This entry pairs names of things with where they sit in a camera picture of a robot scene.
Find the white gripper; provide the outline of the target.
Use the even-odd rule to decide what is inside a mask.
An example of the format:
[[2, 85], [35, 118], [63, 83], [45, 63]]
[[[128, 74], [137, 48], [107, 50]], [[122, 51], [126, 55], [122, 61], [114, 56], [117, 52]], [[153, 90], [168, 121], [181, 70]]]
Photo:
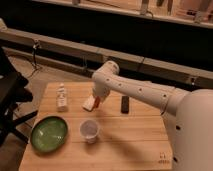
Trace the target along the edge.
[[102, 84], [95, 83], [93, 86], [93, 96], [99, 97], [100, 101], [103, 102], [110, 94], [110, 89]]

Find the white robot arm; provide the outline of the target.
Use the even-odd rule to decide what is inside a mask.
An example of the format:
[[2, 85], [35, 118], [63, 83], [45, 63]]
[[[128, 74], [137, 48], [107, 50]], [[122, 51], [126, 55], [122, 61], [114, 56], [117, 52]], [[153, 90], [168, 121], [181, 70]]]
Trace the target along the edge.
[[213, 89], [186, 91], [121, 77], [114, 61], [97, 69], [92, 80], [100, 99], [114, 90], [176, 116], [173, 171], [213, 171]]

